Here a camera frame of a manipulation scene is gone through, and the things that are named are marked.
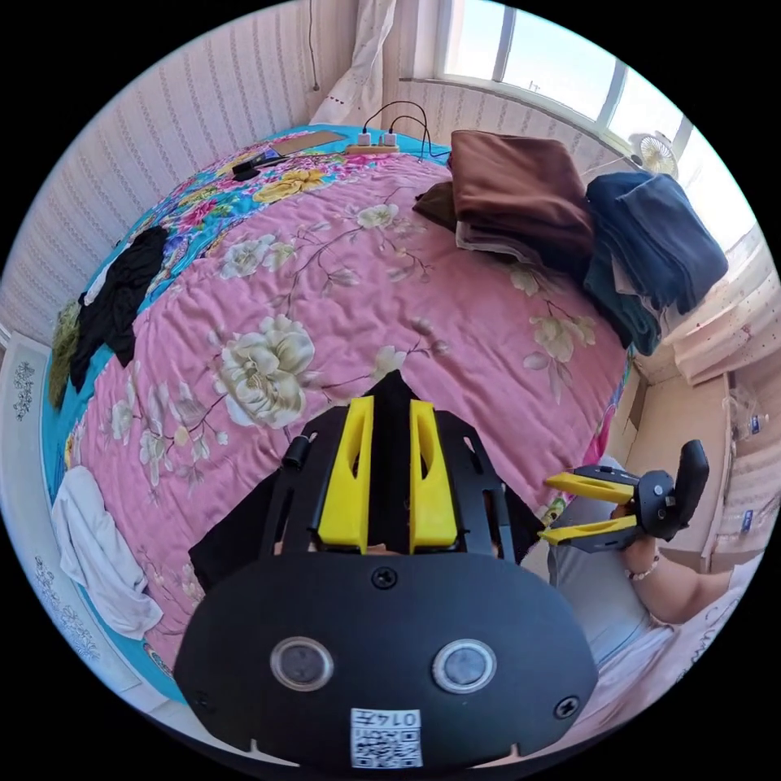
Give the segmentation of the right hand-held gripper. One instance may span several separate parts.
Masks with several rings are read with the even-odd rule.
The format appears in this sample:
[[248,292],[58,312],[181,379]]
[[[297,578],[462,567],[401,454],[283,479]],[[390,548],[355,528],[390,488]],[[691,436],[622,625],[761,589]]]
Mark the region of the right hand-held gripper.
[[552,546],[572,546],[588,553],[618,551],[642,533],[669,541],[687,525],[680,519],[674,480],[663,470],[637,477],[613,467],[588,466],[553,475],[544,484],[624,509],[623,515],[605,521],[540,531],[539,539]]

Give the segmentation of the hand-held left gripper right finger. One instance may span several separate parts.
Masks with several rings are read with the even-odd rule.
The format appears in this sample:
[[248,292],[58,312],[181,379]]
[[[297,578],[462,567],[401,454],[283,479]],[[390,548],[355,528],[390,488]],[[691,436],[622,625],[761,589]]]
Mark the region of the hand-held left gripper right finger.
[[450,548],[456,515],[434,405],[411,401],[409,429],[409,547]]

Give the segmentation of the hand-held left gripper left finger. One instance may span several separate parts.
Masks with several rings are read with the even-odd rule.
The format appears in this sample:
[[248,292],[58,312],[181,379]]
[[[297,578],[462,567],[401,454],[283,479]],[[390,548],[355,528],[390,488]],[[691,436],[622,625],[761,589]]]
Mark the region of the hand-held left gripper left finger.
[[374,397],[355,398],[331,411],[337,414],[336,449],[317,535],[322,547],[366,547]]

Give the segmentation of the person's right hand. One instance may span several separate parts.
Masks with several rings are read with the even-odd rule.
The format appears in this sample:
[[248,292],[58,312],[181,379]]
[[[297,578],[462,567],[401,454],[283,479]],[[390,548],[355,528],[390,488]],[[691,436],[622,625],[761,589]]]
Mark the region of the person's right hand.
[[654,571],[660,560],[656,538],[642,533],[620,552],[625,575],[631,581],[645,579]]

